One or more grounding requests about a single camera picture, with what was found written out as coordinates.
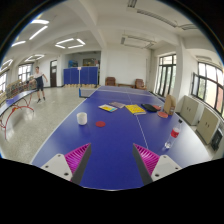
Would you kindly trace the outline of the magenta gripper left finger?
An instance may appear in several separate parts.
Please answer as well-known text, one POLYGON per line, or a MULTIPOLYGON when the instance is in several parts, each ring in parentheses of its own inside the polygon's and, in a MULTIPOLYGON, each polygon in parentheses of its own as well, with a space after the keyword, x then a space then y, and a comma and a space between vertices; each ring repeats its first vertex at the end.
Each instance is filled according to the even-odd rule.
POLYGON ((81 183, 91 152, 91 144, 88 143, 65 155, 66 162, 72 172, 71 181, 73 183, 77 185, 81 183))

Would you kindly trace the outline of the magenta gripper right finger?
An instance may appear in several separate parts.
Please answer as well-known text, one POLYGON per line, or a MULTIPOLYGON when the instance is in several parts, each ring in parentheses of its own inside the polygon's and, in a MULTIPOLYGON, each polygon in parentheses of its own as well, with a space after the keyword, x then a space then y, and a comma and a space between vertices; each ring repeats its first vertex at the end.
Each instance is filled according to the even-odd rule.
POLYGON ((159 161, 160 156, 137 144, 133 144, 132 153, 143 184, 148 185, 152 183, 152 173, 159 161))

